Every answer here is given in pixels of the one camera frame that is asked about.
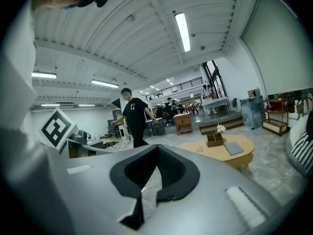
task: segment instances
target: fluorescent ceiling light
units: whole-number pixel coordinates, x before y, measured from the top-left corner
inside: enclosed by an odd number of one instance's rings
[[[32,77],[43,77],[43,78],[57,78],[57,74],[56,73],[47,73],[47,72],[39,72],[39,71],[34,71],[31,74]]]
[[[60,105],[59,104],[42,104],[41,106],[44,106],[44,107],[58,107]]]
[[[178,28],[180,31],[182,44],[184,45],[185,52],[190,51],[190,41],[189,41],[189,33],[187,22],[184,13],[179,13],[175,15],[176,22],[178,24]]]
[[[78,106],[96,106],[95,104],[79,104]]]
[[[297,14],[295,14],[295,12],[283,1],[283,0],[279,0],[284,6],[287,7],[287,9],[296,17],[298,18]]]
[[[106,82],[102,82],[102,81],[98,81],[98,80],[92,80],[91,83],[92,84],[103,85],[103,86],[108,86],[108,87],[113,87],[113,88],[118,88],[119,87],[119,85],[110,84],[110,83],[106,83]]]

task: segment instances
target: small wooden box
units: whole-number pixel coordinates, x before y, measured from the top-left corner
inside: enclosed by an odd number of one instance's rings
[[[206,145],[207,145],[207,147],[224,145],[224,141],[223,141],[223,137],[222,137],[221,133],[206,134]]]

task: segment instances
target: black t-shirt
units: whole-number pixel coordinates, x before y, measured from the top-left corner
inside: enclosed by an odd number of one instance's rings
[[[129,101],[123,111],[123,116],[127,117],[127,122],[131,128],[145,128],[146,119],[144,110],[148,104],[139,98],[133,98]]]

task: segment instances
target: black pants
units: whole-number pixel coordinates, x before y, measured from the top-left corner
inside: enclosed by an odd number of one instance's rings
[[[145,140],[143,140],[143,131],[144,130],[145,130],[144,128],[131,127],[131,133],[132,133],[132,136],[134,139],[134,148],[148,144]]]
[[[194,106],[194,108],[192,109],[193,114],[195,114],[195,110],[197,111],[197,114],[199,114],[197,108]]]

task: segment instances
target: oval wooden table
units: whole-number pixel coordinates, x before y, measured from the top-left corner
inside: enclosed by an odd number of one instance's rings
[[[224,145],[207,147],[206,142],[191,142],[183,143],[177,148],[184,149],[190,152],[197,152],[199,145],[202,146],[203,152],[201,155],[210,157],[213,159],[224,161],[232,167],[240,167],[245,165],[245,175],[248,173],[248,165],[253,158],[254,143],[245,136],[242,135],[232,135],[223,137],[224,144],[230,142],[236,142],[244,151],[235,155],[230,155]]]

